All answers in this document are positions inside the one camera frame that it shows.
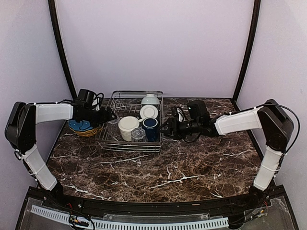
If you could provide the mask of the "clear glass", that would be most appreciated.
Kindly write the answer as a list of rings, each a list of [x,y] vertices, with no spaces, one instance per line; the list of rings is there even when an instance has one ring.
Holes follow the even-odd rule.
[[[120,117],[117,117],[116,119],[113,119],[111,121],[108,121],[108,125],[116,125],[120,121]]]
[[[132,142],[147,142],[145,130],[141,127],[134,129],[131,132]]]

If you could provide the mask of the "dark blue mug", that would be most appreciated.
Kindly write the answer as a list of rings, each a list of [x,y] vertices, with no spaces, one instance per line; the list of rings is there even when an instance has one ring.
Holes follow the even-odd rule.
[[[158,139],[159,121],[156,118],[149,117],[142,121],[142,128],[145,130],[147,140],[155,142]]]

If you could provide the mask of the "yellow dotted scalloped plate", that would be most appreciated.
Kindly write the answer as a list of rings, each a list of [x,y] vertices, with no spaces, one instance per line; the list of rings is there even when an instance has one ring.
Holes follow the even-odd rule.
[[[81,137],[92,137],[92,136],[95,136],[97,133],[99,133],[102,130],[102,126],[99,126],[94,129],[87,130],[87,131],[75,131],[71,127],[70,127],[70,130],[72,130],[74,133],[76,133],[78,136],[81,136]]]

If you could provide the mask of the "wire metal dish rack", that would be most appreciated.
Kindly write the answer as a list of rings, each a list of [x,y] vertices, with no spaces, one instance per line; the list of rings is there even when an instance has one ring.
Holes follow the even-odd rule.
[[[162,91],[114,91],[107,107],[117,119],[106,122],[96,139],[111,151],[159,152],[163,134]]]

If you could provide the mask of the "blue dotted plate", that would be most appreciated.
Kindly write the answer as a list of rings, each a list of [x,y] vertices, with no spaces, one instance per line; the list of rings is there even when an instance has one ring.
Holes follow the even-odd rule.
[[[76,120],[71,119],[68,122],[69,122],[69,128],[71,128],[73,131],[85,132],[93,129],[91,124],[85,120],[77,122]]]

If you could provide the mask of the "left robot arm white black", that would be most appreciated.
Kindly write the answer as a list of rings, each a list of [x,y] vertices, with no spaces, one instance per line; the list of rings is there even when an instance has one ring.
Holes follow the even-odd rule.
[[[98,110],[85,108],[72,103],[25,103],[16,102],[7,121],[4,135],[22,160],[28,172],[42,189],[51,192],[49,201],[57,209],[63,209],[68,199],[61,193],[63,187],[50,171],[38,145],[37,126],[56,121],[87,121],[91,127],[100,126],[114,120],[116,114],[110,107]]]

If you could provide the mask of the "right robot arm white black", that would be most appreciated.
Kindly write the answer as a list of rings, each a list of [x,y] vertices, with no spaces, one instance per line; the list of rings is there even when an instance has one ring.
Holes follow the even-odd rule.
[[[268,189],[299,136],[301,124],[297,114],[274,99],[216,117],[210,116],[202,100],[191,101],[187,108],[189,119],[175,107],[173,115],[160,125],[159,132],[177,140],[185,140],[193,134],[216,138],[243,131],[261,135],[261,165],[251,186],[254,190],[245,196],[245,204],[249,208],[255,208],[263,201],[262,192]]]

